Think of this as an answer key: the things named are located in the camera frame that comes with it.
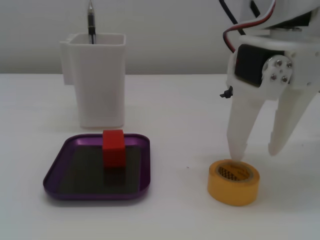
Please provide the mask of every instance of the wire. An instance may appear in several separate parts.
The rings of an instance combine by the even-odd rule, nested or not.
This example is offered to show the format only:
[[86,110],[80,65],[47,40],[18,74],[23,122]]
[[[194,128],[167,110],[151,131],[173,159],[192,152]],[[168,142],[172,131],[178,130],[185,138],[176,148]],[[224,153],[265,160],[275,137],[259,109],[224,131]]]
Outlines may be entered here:
[[[231,22],[233,24],[238,24],[236,18],[234,17],[234,15],[231,13],[230,9],[228,8],[227,4],[225,3],[225,0],[219,0],[219,3],[221,4],[221,7],[223,8],[223,10],[225,11],[226,15],[229,17],[229,19],[231,20]],[[240,33],[240,35],[246,35],[246,33],[242,30],[239,29],[238,32]]]
[[227,47],[230,49],[231,52],[235,52],[236,49],[232,46],[232,44],[230,43],[229,39],[228,39],[228,32],[231,31],[235,31],[235,30],[240,30],[240,29],[247,29],[247,28],[251,28],[251,27],[255,27],[258,26],[260,24],[265,23],[266,21],[269,20],[269,18],[272,16],[274,10],[275,10],[275,6],[276,6],[276,0],[272,0],[272,4],[270,6],[270,8],[268,9],[268,11],[266,12],[266,14],[258,19],[254,19],[251,21],[245,21],[236,25],[233,25],[232,27],[228,28],[227,30],[224,31],[223,33],[223,40],[225,42],[225,44],[227,45]]

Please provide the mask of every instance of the screw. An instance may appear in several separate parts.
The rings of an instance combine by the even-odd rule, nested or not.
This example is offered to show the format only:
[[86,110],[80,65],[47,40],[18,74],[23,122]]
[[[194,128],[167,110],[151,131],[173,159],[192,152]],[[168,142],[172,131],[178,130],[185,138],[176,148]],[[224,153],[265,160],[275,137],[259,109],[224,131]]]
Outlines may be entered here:
[[281,79],[281,82],[282,83],[288,82],[288,77],[287,76],[283,76],[282,79]]
[[275,81],[276,79],[277,79],[277,75],[273,73],[270,77],[271,82]]
[[287,67],[288,69],[292,68],[292,62],[291,62],[291,61],[288,61],[288,62],[286,63],[286,67]]
[[282,61],[281,61],[281,60],[277,60],[277,61],[275,62],[275,66],[276,66],[276,67],[281,67],[281,65],[282,65]]

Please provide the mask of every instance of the tape label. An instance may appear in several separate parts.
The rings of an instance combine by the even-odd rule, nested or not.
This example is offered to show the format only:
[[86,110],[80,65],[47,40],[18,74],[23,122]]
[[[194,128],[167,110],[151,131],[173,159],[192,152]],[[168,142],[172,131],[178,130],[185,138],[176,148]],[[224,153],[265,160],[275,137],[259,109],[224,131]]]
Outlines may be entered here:
[[245,181],[252,177],[252,172],[249,168],[233,162],[221,164],[217,168],[217,172],[231,181]]

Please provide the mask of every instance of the yellow tape roll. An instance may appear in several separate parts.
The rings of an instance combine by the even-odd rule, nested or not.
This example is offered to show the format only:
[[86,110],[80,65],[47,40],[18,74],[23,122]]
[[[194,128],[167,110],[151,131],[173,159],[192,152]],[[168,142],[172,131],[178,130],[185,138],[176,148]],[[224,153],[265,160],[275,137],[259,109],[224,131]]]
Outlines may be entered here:
[[244,206],[257,198],[260,175],[251,165],[232,160],[214,162],[209,169],[208,192],[216,200]]

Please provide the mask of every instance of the white pen holder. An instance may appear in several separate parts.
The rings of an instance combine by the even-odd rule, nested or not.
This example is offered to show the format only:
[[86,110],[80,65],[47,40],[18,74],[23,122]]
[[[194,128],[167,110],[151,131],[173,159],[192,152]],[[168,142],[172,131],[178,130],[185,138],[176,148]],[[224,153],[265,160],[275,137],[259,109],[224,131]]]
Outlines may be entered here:
[[60,42],[64,83],[74,85],[82,127],[120,127],[125,111],[125,47],[123,34],[97,34],[89,44],[85,33]]

